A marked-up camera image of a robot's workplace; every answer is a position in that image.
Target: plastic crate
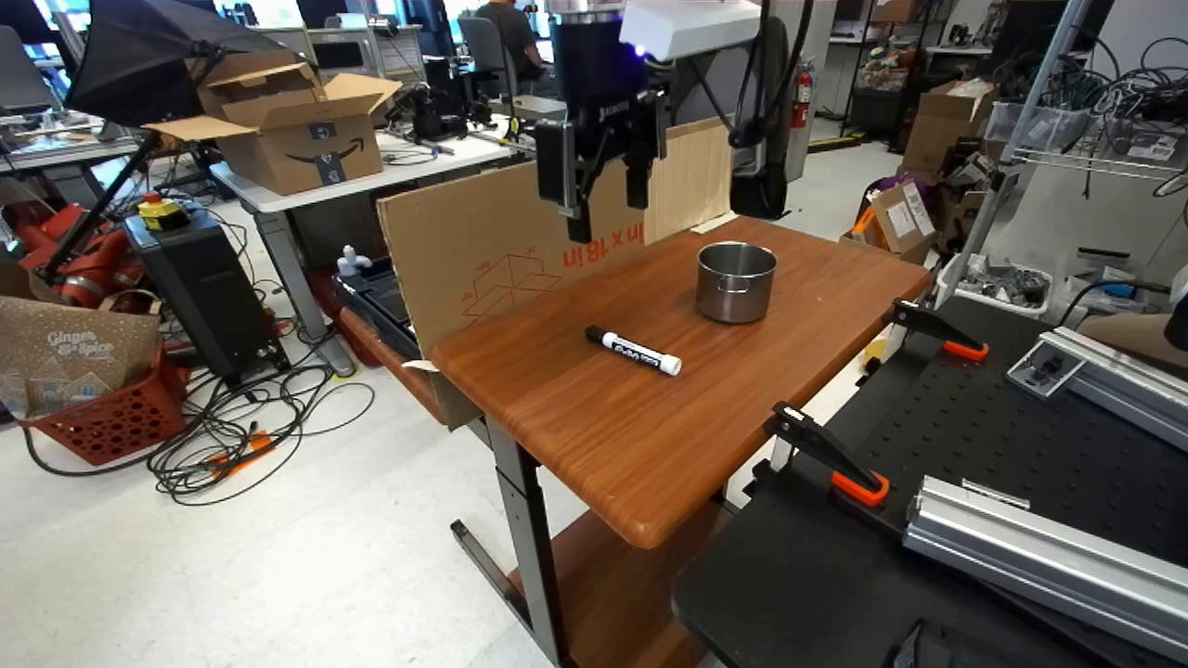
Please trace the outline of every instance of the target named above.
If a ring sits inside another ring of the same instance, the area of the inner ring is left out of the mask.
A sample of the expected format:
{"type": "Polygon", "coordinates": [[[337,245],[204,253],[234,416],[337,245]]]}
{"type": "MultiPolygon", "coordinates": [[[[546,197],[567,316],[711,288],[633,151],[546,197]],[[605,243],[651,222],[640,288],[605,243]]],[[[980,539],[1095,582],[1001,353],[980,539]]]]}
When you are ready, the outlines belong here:
{"type": "Polygon", "coordinates": [[[159,358],[143,383],[131,383],[87,406],[71,406],[46,420],[30,420],[30,429],[100,469],[107,462],[121,462],[139,451],[181,436],[185,383],[190,370],[159,358]]]}

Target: wooden table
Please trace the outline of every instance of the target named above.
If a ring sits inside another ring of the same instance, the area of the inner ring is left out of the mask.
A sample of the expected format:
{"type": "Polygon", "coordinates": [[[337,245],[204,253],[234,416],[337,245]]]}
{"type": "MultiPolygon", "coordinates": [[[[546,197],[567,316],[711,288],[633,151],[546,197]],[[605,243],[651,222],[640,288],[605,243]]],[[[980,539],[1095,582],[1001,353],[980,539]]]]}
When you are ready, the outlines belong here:
{"type": "Polygon", "coordinates": [[[729,222],[714,233],[657,243],[600,276],[446,339],[432,359],[488,416],[519,575],[509,582],[462,523],[454,523],[456,539],[557,666],[640,656],[652,666],[685,652],[671,633],[633,615],[652,608],[671,622],[664,567],[685,560],[664,546],[689,549],[696,539],[685,532],[689,519],[711,526],[707,505],[766,445],[766,416],[776,401],[808,401],[885,327],[891,300],[923,289],[922,269],[876,250],[770,222],[729,222]],[[753,327],[719,327],[696,313],[697,250],[724,237],[759,243],[781,255],[770,316],[753,327]],[[685,374],[664,380],[612,358],[583,339],[587,327],[676,353],[685,374]],[[590,519],[557,539],[557,563],[539,466],[590,505],[590,519]],[[562,588],[557,575],[593,572],[565,563],[562,552],[579,542],[572,536],[599,536],[599,526],[628,542],[600,549],[628,567],[610,567],[612,588],[562,588]]]}

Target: marker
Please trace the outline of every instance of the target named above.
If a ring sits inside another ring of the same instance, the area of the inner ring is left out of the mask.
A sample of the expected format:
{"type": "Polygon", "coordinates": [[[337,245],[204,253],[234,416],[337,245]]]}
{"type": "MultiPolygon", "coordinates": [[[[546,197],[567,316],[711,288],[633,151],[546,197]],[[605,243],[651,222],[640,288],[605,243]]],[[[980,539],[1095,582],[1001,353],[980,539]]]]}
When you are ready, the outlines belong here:
{"type": "Polygon", "coordinates": [[[599,349],[610,349],[610,353],[621,353],[621,358],[628,358],[628,359],[640,359],[640,364],[647,364],[647,369],[652,369],[652,370],[660,370],[660,374],[678,374],[678,358],[668,358],[668,353],[652,353],[652,349],[647,349],[647,346],[640,346],[640,342],[633,342],[633,339],[621,339],[621,336],[612,336],[612,330],[600,330],[600,327],[587,327],[587,339],[599,346],[599,349]]]}

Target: table leg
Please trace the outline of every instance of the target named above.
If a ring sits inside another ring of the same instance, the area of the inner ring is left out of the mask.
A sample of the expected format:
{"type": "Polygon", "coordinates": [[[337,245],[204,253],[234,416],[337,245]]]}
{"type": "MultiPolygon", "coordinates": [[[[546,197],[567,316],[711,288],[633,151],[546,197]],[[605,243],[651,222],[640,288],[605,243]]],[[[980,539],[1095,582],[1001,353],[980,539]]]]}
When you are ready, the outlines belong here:
{"type": "Polygon", "coordinates": [[[289,228],[289,217],[258,217],[263,250],[295,300],[298,330],[307,346],[319,346],[319,358],[336,369],[336,374],[352,374],[357,364],[344,353],[342,339],[332,336],[319,300],[313,297],[300,269],[300,250],[289,228]]]}
{"type": "Polygon", "coordinates": [[[500,422],[488,422],[488,441],[495,451],[496,487],[506,498],[509,532],[519,560],[519,591],[513,588],[509,575],[500,575],[500,567],[489,560],[489,552],[479,546],[479,539],[466,523],[454,523],[454,536],[462,549],[489,579],[489,588],[519,613],[519,622],[532,626],[546,656],[553,666],[572,666],[565,650],[550,518],[546,518],[542,487],[534,479],[539,466],[532,462],[532,455],[519,451],[519,441],[500,422]]]}

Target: black table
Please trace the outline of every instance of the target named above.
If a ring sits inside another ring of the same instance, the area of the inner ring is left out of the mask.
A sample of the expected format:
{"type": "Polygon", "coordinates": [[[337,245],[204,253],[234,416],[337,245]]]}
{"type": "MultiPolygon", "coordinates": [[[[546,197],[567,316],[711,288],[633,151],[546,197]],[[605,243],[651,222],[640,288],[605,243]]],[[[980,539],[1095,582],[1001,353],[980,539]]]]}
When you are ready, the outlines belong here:
{"type": "Polygon", "coordinates": [[[805,466],[770,474],[678,579],[676,615],[748,668],[887,666],[899,650],[917,650],[917,666],[1163,666],[899,546],[902,508],[930,471],[1188,563],[1188,457],[1073,394],[1037,401],[1019,390],[1006,369],[1037,342],[1034,318],[969,300],[944,313],[994,346],[985,369],[910,339],[828,422],[895,479],[887,508],[847,508],[805,466]]]}

